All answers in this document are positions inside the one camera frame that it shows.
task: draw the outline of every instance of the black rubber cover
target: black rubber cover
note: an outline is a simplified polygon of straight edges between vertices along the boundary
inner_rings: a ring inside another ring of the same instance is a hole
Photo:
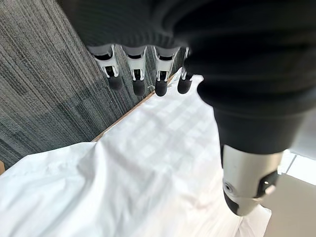
[[[143,80],[134,80],[133,81],[133,90],[134,94],[137,96],[145,95],[145,82]]]
[[[164,96],[167,93],[167,82],[163,80],[156,80],[155,92],[157,96]]]
[[[121,90],[123,87],[123,81],[120,77],[110,77],[108,81],[110,88],[113,90]]]
[[[239,205],[237,203],[235,203],[234,201],[232,201],[224,192],[224,198],[226,201],[227,206],[229,207],[229,209],[235,214],[237,215],[238,209],[239,209]]]
[[[316,105],[316,1],[58,1],[87,46],[188,46],[184,66],[204,77],[198,93],[214,108],[221,145],[281,152]],[[143,82],[133,85],[144,94]]]

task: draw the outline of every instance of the robotic hand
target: robotic hand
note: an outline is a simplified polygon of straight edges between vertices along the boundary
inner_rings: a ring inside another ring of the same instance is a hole
[[[146,46],[155,46],[156,93],[179,47],[178,90],[200,74],[201,99],[218,125],[223,190],[246,215],[276,186],[282,152],[316,105],[316,2],[310,0],[59,0],[88,50],[119,89],[113,44],[122,45],[134,92],[144,94]]]

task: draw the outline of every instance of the white cloth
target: white cloth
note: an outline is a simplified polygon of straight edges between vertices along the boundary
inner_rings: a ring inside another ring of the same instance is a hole
[[[0,176],[0,236],[234,237],[201,80],[185,95],[172,82],[96,143],[21,159]]]

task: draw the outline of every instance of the gray carpet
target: gray carpet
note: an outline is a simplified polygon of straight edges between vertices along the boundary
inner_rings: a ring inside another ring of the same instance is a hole
[[[91,141],[141,99],[116,47],[124,88],[109,89],[67,18],[52,0],[0,0],[0,160]],[[184,51],[173,67],[181,65]],[[149,48],[146,87],[155,84]]]

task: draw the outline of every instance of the silver metal joint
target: silver metal joint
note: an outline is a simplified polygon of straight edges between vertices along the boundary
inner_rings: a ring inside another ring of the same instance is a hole
[[[105,73],[107,78],[110,77],[117,77],[119,75],[119,66],[118,61],[115,56],[114,52],[114,45],[111,45],[111,54],[109,55],[109,59],[107,60],[100,60],[94,56],[94,60],[98,63],[99,67]]]
[[[282,154],[259,155],[223,148],[223,190],[227,205],[238,216],[247,215],[276,189]]]

